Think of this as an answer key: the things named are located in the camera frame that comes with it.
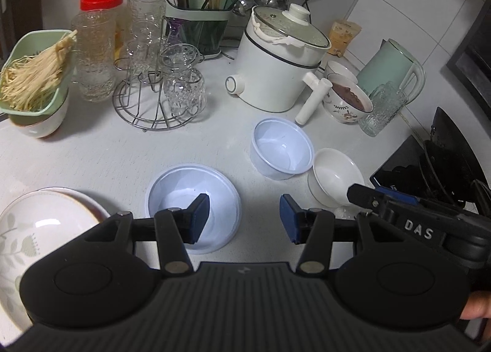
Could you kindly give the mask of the person's right hand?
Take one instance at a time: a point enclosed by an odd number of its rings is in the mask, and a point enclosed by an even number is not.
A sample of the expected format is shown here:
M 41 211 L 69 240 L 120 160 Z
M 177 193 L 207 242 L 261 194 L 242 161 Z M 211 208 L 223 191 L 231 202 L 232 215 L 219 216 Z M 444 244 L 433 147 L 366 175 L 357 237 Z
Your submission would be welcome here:
M 477 291 L 470 295 L 460 319 L 490 319 L 491 318 L 491 293 L 489 291 Z

